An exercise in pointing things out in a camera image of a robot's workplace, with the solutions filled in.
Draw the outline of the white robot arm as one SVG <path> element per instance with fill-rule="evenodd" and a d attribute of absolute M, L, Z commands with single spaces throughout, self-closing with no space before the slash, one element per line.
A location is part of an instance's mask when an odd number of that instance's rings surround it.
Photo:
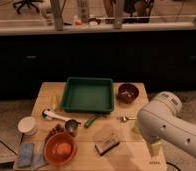
<path fill-rule="evenodd" d="M 164 139 L 196 158 L 196 125 L 177 117 L 181 108 L 175 94 L 160 92 L 138 111 L 138 127 L 148 144 Z"/>

